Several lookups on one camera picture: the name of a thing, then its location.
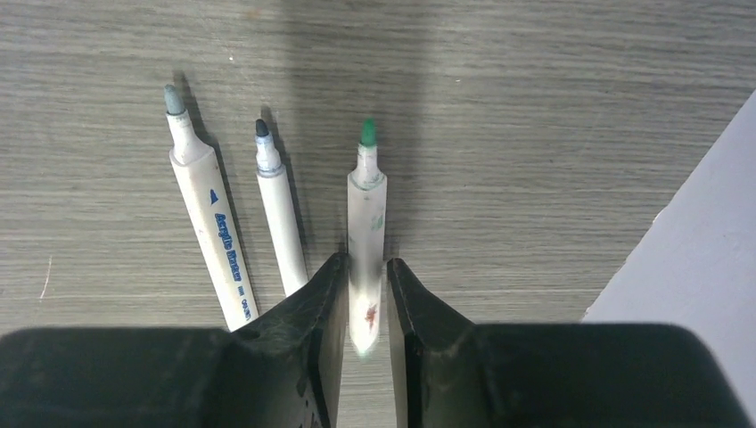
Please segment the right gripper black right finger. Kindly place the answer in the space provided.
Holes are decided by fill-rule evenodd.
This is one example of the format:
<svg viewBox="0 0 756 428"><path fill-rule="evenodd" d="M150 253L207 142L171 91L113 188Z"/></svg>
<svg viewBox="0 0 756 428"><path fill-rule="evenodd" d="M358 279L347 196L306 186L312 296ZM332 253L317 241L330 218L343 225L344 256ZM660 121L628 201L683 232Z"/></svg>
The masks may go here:
<svg viewBox="0 0 756 428"><path fill-rule="evenodd" d="M477 324L386 267L400 427L749 427L718 363L664 324Z"/></svg>

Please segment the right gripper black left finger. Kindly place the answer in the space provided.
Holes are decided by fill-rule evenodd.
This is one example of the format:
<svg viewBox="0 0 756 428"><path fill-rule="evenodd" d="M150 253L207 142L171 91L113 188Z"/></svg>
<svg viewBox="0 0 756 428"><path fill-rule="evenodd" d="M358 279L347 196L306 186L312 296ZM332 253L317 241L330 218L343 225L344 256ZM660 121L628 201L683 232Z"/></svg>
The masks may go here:
<svg viewBox="0 0 756 428"><path fill-rule="evenodd" d="M40 327L1 340L4 427L333 427L349 258L229 333Z"/></svg>

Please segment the blue cap white marker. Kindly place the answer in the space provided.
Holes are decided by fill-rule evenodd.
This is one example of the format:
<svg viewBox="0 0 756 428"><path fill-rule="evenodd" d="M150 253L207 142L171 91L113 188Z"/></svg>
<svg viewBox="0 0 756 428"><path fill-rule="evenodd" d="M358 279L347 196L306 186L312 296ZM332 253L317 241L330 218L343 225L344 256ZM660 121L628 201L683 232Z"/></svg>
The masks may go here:
<svg viewBox="0 0 756 428"><path fill-rule="evenodd" d="M263 119L255 122L257 177L283 290L287 296L308 282L286 166Z"/></svg>

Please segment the green cap white marker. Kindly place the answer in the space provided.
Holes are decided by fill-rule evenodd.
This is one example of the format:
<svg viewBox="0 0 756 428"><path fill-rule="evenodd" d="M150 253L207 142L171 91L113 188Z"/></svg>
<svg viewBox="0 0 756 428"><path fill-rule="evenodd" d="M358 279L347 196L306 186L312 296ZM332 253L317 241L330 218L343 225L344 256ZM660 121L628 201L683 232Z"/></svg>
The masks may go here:
<svg viewBox="0 0 756 428"><path fill-rule="evenodd" d="M378 165L374 120L366 119L357 165L347 176L349 337L361 358L372 352L380 335L387 187Z"/></svg>

